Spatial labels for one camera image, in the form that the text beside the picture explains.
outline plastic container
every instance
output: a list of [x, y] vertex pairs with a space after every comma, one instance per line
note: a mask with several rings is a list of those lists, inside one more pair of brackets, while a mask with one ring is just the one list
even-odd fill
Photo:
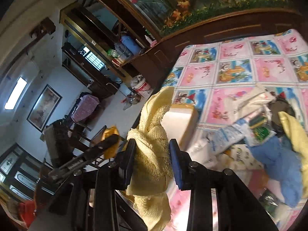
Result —
[[115, 43], [115, 49], [119, 56], [123, 56], [123, 58], [127, 58], [133, 55], [132, 52], [121, 42]]
[[136, 92], [138, 92], [141, 96], [145, 98], [149, 98], [153, 92], [151, 86], [146, 82], [145, 78], [143, 78], [136, 86], [132, 87]]
[[119, 57], [118, 52], [116, 52], [116, 51], [113, 50], [113, 49], [109, 49], [108, 52], [107, 52], [107, 55], [108, 55], [108, 56], [115, 57], [115, 58]]
[[133, 55], [138, 55], [141, 48], [130, 36], [122, 36], [121, 42], [133, 53]]

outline floral painting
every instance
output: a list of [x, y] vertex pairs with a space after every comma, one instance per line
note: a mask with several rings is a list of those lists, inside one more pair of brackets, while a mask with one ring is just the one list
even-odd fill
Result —
[[230, 58], [243, 58], [250, 55], [246, 42], [231, 42], [220, 46], [220, 60]]
[[199, 86], [213, 83], [217, 63], [187, 66], [180, 86]]
[[195, 49], [190, 62], [196, 63], [196, 62], [215, 61], [216, 55], [217, 55], [217, 49], [215, 47]]
[[297, 54], [308, 51], [307, 43], [296, 30], [288, 35], [276, 37], [275, 40], [284, 54]]
[[254, 63], [260, 82], [296, 82], [292, 66], [286, 58], [260, 57], [254, 58]]
[[225, 98], [231, 97], [233, 100], [237, 100], [251, 90], [252, 87], [214, 89], [206, 122], [220, 125], [230, 124], [229, 108], [224, 104]]
[[198, 111], [199, 117], [208, 97], [209, 89], [178, 90], [173, 100], [175, 104], [190, 104]]
[[47, 84], [31, 109], [27, 121], [42, 132], [61, 98], [62, 97]]
[[250, 41], [254, 55], [280, 55], [280, 51], [272, 40]]
[[249, 59], [224, 61], [219, 63], [217, 83], [252, 81], [253, 77]]
[[166, 86], [175, 87], [177, 85], [177, 82], [178, 82], [180, 76], [181, 76], [183, 68], [184, 67], [180, 67], [180, 66], [173, 67], [173, 69], [169, 73], [167, 79], [164, 81], [164, 84], [162, 85], [162, 88], [166, 87]]
[[297, 95], [296, 88], [283, 88], [283, 87], [266, 87], [266, 89], [275, 97], [279, 96], [286, 99], [288, 103], [292, 106], [295, 117], [299, 121], [299, 123], [305, 127], [305, 118], [303, 114], [303, 110], [301, 109], [301, 105]]
[[308, 54], [289, 58], [299, 82], [308, 81]]

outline cartoon print bedsheet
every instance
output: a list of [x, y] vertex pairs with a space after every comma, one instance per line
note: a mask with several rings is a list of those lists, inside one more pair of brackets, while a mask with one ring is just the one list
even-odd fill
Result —
[[[308, 44], [294, 29], [276, 35], [189, 45], [163, 87], [175, 87], [173, 103], [191, 104], [197, 109], [193, 143], [206, 132], [229, 125], [224, 99], [236, 100], [257, 82], [274, 96], [283, 94], [308, 131]], [[306, 200], [289, 210], [285, 221], [277, 224], [279, 230], [287, 230]]]

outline packaged item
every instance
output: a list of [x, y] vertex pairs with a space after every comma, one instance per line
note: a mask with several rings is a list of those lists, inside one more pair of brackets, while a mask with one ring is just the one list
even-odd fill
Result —
[[120, 63], [116, 58], [113, 58], [113, 59], [112, 59], [112, 63], [115, 64], [115, 65], [118, 66], [118, 67], [121, 66], [121, 63]]
[[245, 142], [248, 146], [257, 146], [276, 134], [271, 126], [270, 110], [263, 106], [244, 118], [246, 124], [242, 125], [245, 133]]
[[191, 160], [202, 164], [206, 168], [212, 168], [217, 164], [217, 159], [212, 152], [209, 140], [205, 137], [197, 140], [186, 152], [189, 153]]
[[222, 128], [212, 135], [209, 135], [210, 147], [214, 155], [220, 154], [231, 145], [242, 140], [245, 135], [242, 132], [242, 124], [246, 124], [243, 119], [238, 120], [236, 123]]
[[108, 52], [107, 52], [107, 55], [108, 55], [108, 56], [115, 57], [115, 58], [119, 57], [118, 52], [116, 52], [116, 51], [113, 50], [113, 49], [109, 49]]
[[226, 108], [230, 108], [230, 119], [232, 122], [235, 122], [274, 100], [275, 97], [266, 91], [264, 86], [257, 83], [256, 87], [248, 94], [237, 100], [227, 97], [224, 100], [224, 104]]
[[258, 162], [245, 144], [232, 145], [224, 152], [230, 157], [228, 168], [236, 170], [263, 169], [262, 163]]
[[274, 219], [275, 210], [280, 205], [280, 200], [269, 189], [266, 189], [259, 198], [259, 202], [265, 208], [267, 213]]

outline yellow cloth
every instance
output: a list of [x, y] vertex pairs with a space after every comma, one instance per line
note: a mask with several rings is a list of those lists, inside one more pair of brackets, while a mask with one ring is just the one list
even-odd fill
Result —
[[[102, 135], [101, 141], [104, 141], [107, 137], [111, 136], [112, 134], [116, 134], [119, 136], [119, 131], [116, 128], [116, 126], [112, 126], [111, 128], [106, 128]], [[120, 138], [116, 144], [112, 145], [109, 149], [107, 149], [104, 152], [104, 159], [107, 160], [109, 158], [115, 157], [116, 152], [119, 148], [119, 143], [120, 143]]]
[[139, 128], [131, 129], [127, 135], [127, 140], [136, 140], [137, 150], [126, 193], [134, 195], [134, 207], [149, 231], [162, 231], [170, 221], [171, 209], [165, 191], [173, 174], [161, 120], [171, 107], [173, 92], [173, 87], [165, 87], [152, 95], [142, 108]]
[[286, 112], [278, 112], [285, 134], [290, 139], [294, 151], [301, 154], [303, 198], [308, 197], [308, 137], [296, 118]]

